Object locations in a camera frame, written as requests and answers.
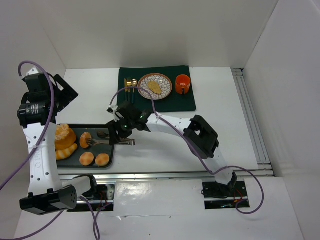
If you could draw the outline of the aluminium rail front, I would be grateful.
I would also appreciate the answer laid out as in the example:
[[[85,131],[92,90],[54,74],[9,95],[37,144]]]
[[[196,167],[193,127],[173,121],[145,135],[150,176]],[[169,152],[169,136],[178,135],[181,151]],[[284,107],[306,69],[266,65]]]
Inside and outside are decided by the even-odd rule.
[[[117,174],[92,174],[97,181],[117,181],[117,180],[171,180],[171,179],[198,179],[213,178],[208,172],[161,172],[161,173],[117,173]]]

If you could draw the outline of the sesame bun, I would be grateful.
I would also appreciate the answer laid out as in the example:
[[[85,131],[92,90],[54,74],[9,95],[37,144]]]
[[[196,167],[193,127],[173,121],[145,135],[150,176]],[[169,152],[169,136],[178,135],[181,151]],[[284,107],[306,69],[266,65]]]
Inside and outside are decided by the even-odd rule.
[[[87,143],[87,141],[91,140],[92,136],[89,132],[84,132],[79,140],[79,144],[83,149],[87,149],[90,147],[90,145]]]

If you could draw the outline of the dark green placemat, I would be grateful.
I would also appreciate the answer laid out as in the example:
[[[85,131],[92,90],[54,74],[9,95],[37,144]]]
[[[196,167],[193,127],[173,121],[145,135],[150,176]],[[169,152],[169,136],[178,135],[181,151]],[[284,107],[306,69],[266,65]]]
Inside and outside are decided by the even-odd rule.
[[[155,109],[159,113],[192,112],[197,109],[192,87],[189,88],[188,93],[185,95],[178,94],[175,91],[176,77],[179,75],[191,76],[188,65],[147,68],[121,67],[118,72],[118,89],[120,90],[125,87],[125,79],[130,78],[139,81],[148,74],[163,74],[172,82],[172,91],[170,95],[154,102]]]

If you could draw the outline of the aluminium rail right side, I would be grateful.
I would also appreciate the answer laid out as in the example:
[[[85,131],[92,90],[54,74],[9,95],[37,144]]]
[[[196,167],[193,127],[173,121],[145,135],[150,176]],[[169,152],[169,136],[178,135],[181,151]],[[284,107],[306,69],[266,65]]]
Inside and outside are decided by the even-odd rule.
[[[244,117],[258,164],[258,170],[255,170],[255,175],[260,177],[274,177],[275,173],[273,171],[265,141],[263,139],[249,91],[245,83],[243,70],[240,68],[231,69],[231,72],[239,95],[242,110],[244,112]]]

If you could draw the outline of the floral patterned plate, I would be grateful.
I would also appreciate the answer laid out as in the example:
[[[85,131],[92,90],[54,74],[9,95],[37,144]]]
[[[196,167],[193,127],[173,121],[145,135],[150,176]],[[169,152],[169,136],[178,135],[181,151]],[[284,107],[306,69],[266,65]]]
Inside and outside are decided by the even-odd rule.
[[[155,94],[154,92],[152,92],[149,87],[148,87],[148,82],[150,81],[155,81],[159,84],[159,86],[162,89],[162,93],[161,94]],[[148,100],[153,99],[155,100],[162,100],[166,97],[168,97],[173,89],[173,85],[171,80],[160,73],[150,73],[147,74],[145,76],[143,76],[139,81],[138,81],[138,85],[137,87],[139,94]]]

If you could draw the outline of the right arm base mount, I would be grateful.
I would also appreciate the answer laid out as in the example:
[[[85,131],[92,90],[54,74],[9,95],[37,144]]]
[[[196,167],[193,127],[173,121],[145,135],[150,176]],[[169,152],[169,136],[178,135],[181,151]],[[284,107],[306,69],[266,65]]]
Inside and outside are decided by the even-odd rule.
[[[239,203],[239,209],[250,207],[246,184],[243,180],[237,181],[234,190],[230,193],[223,193],[216,182],[203,182],[201,194],[204,197],[206,210],[235,209],[237,203]]]

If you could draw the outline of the black baking tray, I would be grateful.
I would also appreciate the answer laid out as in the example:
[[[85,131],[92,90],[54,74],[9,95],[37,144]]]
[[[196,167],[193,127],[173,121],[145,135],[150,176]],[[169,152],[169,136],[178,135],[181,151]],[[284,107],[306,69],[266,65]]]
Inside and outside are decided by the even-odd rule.
[[[108,154],[109,162],[107,165],[102,166],[102,168],[108,168],[113,162],[113,155],[114,155],[114,147],[106,144],[98,144],[95,146],[90,146],[88,148],[82,148],[80,146],[80,138],[83,133],[88,132],[91,134],[91,137],[94,140],[102,140],[98,137],[97,131],[103,131],[108,133],[108,129],[104,124],[69,124],[69,127],[75,132],[77,137],[75,143],[78,145],[78,148],[75,152],[68,158],[57,160],[57,167],[59,169],[79,169],[79,168],[89,168],[89,169],[97,169],[98,166],[95,163],[95,160],[88,165],[84,166],[80,162],[80,157],[82,154],[86,152],[90,152],[96,158],[99,154]]]

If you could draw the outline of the aluminium rail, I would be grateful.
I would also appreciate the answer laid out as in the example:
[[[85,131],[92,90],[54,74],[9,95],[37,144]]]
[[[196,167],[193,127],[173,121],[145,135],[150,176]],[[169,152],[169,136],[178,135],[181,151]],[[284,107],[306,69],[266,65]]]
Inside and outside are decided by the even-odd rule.
[[[97,181],[117,181],[117,180],[171,180],[171,179],[198,179],[213,178],[208,172],[161,172],[161,173],[117,173],[117,174],[92,174]]]
[[[263,139],[249,91],[245,83],[243,70],[240,68],[231,69],[231,72],[239,95],[242,110],[244,112],[244,117],[258,164],[258,170],[255,170],[255,175],[260,177],[274,177],[275,173],[273,171],[265,141]]]

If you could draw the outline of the seeded bread slice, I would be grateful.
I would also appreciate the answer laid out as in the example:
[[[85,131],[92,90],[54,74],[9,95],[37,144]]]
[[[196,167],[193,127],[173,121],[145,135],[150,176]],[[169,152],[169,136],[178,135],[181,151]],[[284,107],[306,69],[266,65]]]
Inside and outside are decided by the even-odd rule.
[[[153,93],[157,95],[160,95],[162,93],[162,89],[156,81],[149,81],[147,86]]]

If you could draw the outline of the striped long bread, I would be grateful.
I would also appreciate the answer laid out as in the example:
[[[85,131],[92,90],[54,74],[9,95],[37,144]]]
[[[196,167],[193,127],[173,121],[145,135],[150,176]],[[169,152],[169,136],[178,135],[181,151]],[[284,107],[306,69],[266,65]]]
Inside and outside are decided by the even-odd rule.
[[[63,149],[63,150],[56,150],[55,154],[56,154],[56,160],[60,161],[60,160],[64,160],[69,158],[76,150],[78,149],[78,145],[76,143],[74,143],[72,146]]]

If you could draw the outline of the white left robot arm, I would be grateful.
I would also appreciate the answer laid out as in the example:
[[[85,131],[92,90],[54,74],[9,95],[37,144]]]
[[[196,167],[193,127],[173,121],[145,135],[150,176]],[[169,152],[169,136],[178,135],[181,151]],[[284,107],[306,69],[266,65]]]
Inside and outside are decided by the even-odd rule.
[[[22,80],[28,92],[21,100],[17,116],[31,156],[28,196],[19,201],[20,208],[38,216],[72,210],[78,198],[97,190],[91,174],[79,175],[63,185],[57,168],[56,116],[78,93],[58,74],[31,73]]]

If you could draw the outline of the steel serving tongs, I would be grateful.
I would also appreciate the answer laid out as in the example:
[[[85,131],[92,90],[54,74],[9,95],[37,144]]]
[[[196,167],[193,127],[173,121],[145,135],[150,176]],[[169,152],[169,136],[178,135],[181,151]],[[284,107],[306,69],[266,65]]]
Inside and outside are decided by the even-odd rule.
[[[89,146],[96,146],[96,145],[109,145],[109,146],[114,146],[114,145],[124,145],[124,146],[135,146],[136,142],[134,139],[130,138],[112,138],[108,133],[102,130],[98,130],[96,132],[97,137],[99,139],[94,139],[94,138],[86,138],[85,143]]]

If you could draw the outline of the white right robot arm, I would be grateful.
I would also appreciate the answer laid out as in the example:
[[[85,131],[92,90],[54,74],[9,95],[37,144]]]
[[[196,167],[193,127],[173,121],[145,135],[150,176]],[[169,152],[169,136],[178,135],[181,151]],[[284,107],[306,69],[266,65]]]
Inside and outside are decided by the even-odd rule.
[[[113,120],[106,124],[111,145],[123,143],[133,130],[181,137],[205,170],[214,176],[220,191],[224,194],[234,191],[238,177],[221,153],[217,132],[202,116],[178,118],[141,111],[128,101],[110,105],[107,112],[113,115]]]

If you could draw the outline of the orange mug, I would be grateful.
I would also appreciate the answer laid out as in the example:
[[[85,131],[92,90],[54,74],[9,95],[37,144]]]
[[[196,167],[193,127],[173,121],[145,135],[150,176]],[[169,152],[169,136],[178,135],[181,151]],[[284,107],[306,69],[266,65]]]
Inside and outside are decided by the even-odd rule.
[[[181,74],[175,79],[175,91],[180,95],[186,95],[191,86],[191,78],[188,75]]]

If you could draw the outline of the round bread roll right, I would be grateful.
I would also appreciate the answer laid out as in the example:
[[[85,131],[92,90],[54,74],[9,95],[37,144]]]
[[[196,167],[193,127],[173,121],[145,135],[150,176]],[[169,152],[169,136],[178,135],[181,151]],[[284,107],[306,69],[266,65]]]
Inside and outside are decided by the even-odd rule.
[[[99,167],[105,167],[110,162],[110,156],[107,153],[101,153],[95,158],[95,163]]]

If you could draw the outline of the round bread roll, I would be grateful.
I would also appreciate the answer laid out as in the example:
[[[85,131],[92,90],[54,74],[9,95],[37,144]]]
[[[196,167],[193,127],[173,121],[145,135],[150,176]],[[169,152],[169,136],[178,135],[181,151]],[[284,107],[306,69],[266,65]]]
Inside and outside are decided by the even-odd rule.
[[[81,165],[83,166],[89,166],[93,163],[95,159],[95,156],[93,153],[91,152],[84,152],[80,158],[79,158],[79,162]]]
[[[105,167],[110,162],[110,156],[107,153],[101,153],[95,158],[95,163],[99,167]]]

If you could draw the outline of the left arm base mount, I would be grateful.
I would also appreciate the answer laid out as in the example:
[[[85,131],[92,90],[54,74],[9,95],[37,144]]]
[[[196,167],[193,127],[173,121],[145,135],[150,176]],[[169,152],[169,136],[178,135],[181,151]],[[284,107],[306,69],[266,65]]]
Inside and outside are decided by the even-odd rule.
[[[94,212],[113,212],[115,199],[115,182],[100,183],[96,186],[97,192],[84,197],[89,201]],[[90,212],[90,207],[83,200],[78,199],[76,208],[68,210],[70,213]]]

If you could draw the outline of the large orange brioche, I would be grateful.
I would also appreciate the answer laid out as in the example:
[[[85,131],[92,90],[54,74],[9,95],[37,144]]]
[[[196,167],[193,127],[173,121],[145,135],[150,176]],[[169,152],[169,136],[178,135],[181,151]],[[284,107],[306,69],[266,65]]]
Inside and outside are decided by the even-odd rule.
[[[75,132],[68,124],[58,124],[55,132],[55,149],[64,150],[71,147],[77,140]]]

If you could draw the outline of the round bread roll left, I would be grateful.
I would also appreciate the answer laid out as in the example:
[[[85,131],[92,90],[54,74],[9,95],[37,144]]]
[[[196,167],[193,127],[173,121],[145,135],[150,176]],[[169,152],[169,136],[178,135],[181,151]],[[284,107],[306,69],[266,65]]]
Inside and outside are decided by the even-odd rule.
[[[81,165],[83,166],[89,166],[93,163],[95,159],[95,156],[93,153],[91,152],[84,152],[80,158],[79,158],[79,162]]]

